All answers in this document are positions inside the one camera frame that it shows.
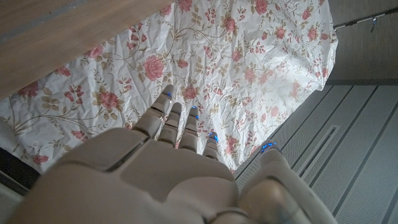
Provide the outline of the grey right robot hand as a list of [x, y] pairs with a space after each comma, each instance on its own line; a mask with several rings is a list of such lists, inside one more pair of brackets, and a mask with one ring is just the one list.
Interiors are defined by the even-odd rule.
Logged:
[[38, 179], [10, 223], [334, 223], [276, 143], [259, 146], [260, 169], [239, 188], [218, 160], [218, 135], [197, 153], [198, 115], [168, 85], [132, 129], [87, 140]]

